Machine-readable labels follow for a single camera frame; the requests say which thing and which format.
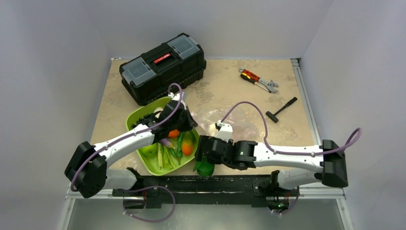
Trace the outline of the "toy bok choy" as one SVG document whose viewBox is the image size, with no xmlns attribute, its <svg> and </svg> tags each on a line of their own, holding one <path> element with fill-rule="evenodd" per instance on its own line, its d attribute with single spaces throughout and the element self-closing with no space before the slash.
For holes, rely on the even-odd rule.
<svg viewBox="0 0 406 230">
<path fill-rule="evenodd" d="M 200 135 L 205 135 L 208 136 L 209 134 L 207 131 L 205 131 L 201 126 L 198 126 L 195 128 L 196 132 Z M 197 172 L 199 176 L 201 177 L 210 177 L 214 173 L 215 165 L 212 163 L 209 163 L 206 159 L 205 156 L 201 157 L 201 161 L 198 161 L 199 158 L 197 158 L 197 152 L 198 150 L 195 151 L 195 164 L 193 167 L 193 172 Z"/>
</svg>

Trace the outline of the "clear zip top bag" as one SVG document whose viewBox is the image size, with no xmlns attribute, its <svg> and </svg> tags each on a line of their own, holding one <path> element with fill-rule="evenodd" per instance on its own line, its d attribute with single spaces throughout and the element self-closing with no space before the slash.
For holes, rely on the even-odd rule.
<svg viewBox="0 0 406 230">
<path fill-rule="evenodd" d="M 227 112 L 227 109 L 199 109 L 192 111 L 191 115 L 199 125 L 197 128 L 199 134 L 215 136 L 218 132 L 215 123 L 221 120 Z M 233 129 L 232 139 L 234 141 L 263 141 L 264 125 L 262 120 L 259 120 L 258 125 L 254 124 L 254 121 L 250 120 L 248 114 L 242 108 L 234 109 L 226 118 L 225 123 L 231 125 Z"/>
</svg>

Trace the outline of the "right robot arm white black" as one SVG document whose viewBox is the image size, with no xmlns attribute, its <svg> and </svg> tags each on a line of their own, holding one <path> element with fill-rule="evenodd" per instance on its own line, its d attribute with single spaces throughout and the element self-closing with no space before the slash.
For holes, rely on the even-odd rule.
<svg viewBox="0 0 406 230">
<path fill-rule="evenodd" d="M 269 181 L 269 189 L 275 195 L 303 184 L 320 181 L 323 185 L 344 188 L 349 185 L 345 148 L 325 139 L 321 145 L 306 147 L 270 146 L 266 143 L 201 135 L 195 152 L 196 161 L 223 164 L 231 169 L 244 171 L 248 168 L 267 166 L 291 167 L 289 172 L 279 171 Z"/>
</svg>

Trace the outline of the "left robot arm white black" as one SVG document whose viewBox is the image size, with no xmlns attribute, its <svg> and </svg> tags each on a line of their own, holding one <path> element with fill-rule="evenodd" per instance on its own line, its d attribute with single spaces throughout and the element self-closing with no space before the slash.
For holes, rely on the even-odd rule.
<svg viewBox="0 0 406 230">
<path fill-rule="evenodd" d="M 147 113 L 134 127 L 113 139 L 97 144 L 88 141 L 75 149 L 64 174 L 70 190 L 90 198 L 103 189 L 124 189 L 129 195 L 142 192 L 143 183 L 129 169 L 110 170 L 110 166 L 128 154 L 168 138 L 173 130 L 192 131 L 198 124 L 189 108 L 180 100 L 170 100 L 162 111 Z"/>
</svg>

